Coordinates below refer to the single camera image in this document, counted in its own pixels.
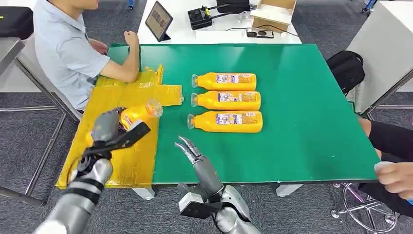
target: robotic arm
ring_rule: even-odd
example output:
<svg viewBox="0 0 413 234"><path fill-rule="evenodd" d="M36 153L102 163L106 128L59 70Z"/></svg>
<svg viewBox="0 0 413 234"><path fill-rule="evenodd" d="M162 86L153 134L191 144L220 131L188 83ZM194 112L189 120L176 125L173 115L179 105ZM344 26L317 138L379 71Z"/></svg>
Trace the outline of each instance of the robotic arm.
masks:
<svg viewBox="0 0 413 234"><path fill-rule="evenodd" d="M199 179L196 186L179 184L178 189L186 193L179 201L181 215L206 219L210 215L217 228L225 234L260 234L251 223L249 208L238 193L222 184L211 161L187 138L178 137L182 143L175 143L192 163Z"/></svg>
<svg viewBox="0 0 413 234"><path fill-rule="evenodd" d="M125 128L116 108L99 116L92 131L93 144L86 148L70 184L46 220L34 234L82 234L94 211L105 183L113 172L111 151L131 147L150 128L140 119ZM192 163L199 184L179 184L185 192L179 201L181 215L206 219L212 215L217 228L225 234L260 234L251 223L249 209L238 191L223 185L211 161L184 137L175 143Z"/></svg>
<svg viewBox="0 0 413 234"><path fill-rule="evenodd" d="M103 113L94 124L93 145L86 148L71 183L35 234L82 234L97 205L106 181L112 175L111 151L131 147L150 128L141 120L126 131L119 125L124 108Z"/></svg>

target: floor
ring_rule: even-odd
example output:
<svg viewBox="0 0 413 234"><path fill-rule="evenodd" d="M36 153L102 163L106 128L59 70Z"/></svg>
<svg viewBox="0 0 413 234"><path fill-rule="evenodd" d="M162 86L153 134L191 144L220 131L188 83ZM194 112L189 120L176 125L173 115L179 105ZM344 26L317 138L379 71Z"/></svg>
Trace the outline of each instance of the floor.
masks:
<svg viewBox="0 0 413 234"><path fill-rule="evenodd" d="M137 30L145 6L136 0L129 11L126 1L102 2L96 11L85 12L89 36L105 43L123 42L123 31ZM361 0L299 0L293 17L303 42L315 43L325 56L343 50L350 43L366 16L359 13ZM398 93L389 103L406 104L413 94ZM42 94L0 93L1 107L44 105ZM411 110L377 110L379 121L413 129ZM30 181L48 138L59 118L58 111L0 115L0 185L20 192ZM61 170L77 124L67 119L62 127L34 196L48 197L45 207L11 202L0 197L0 234L31 233L45 219L62 191L53 184ZM329 184L304 185L291 196L276 196L269 185L237 186L251 210L252 220L265 234L272 233L367 233L353 220L333 219L330 210L342 207L341 189ZM175 188L155 187L157 196L145 201L129 189L106 189L87 233L98 234L218 234L211 219L196 220L179 216L181 198ZM391 233L413 233L411 219Z"/></svg>

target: man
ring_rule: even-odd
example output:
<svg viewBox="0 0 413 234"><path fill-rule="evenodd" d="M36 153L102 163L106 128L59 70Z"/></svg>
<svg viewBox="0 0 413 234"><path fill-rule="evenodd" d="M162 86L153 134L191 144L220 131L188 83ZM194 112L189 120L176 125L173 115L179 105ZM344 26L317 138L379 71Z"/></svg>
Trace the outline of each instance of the man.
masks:
<svg viewBox="0 0 413 234"><path fill-rule="evenodd" d="M360 184L360 190L413 217L413 130L366 119L359 122L381 159L375 165L380 184Z"/></svg>
<svg viewBox="0 0 413 234"><path fill-rule="evenodd" d="M38 0L34 10L36 54L46 76L70 103L83 111L101 74L126 83L139 71L139 40L125 32L130 53L123 65L109 59L107 46L89 39L83 10L94 10L98 0Z"/></svg>

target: gray polo shirt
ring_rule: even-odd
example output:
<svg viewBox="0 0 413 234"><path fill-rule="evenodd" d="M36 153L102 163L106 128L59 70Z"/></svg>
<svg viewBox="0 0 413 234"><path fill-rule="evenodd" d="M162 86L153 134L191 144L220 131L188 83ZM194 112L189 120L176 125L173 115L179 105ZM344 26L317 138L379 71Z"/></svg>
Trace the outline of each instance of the gray polo shirt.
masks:
<svg viewBox="0 0 413 234"><path fill-rule="evenodd" d="M83 17L75 20L47 0L34 10L36 55L46 76L78 110L84 110L96 76L109 57L94 50Z"/></svg>

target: person's hand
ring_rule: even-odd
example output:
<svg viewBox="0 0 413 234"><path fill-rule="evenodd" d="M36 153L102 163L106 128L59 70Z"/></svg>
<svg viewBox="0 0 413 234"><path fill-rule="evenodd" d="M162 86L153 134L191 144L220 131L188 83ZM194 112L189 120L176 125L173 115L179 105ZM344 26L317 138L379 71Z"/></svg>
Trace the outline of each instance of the person's hand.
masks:
<svg viewBox="0 0 413 234"><path fill-rule="evenodd" d="M413 199L413 162L380 162L375 165L375 172L388 192Z"/></svg>
<svg viewBox="0 0 413 234"><path fill-rule="evenodd" d="M105 43L94 39L89 39L89 42L91 43L92 48L100 54L105 55L108 53L108 46Z"/></svg>
<svg viewBox="0 0 413 234"><path fill-rule="evenodd" d="M125 41L132 48L139 48L139 38L135 32L128 31L125 32Z"/></svg>

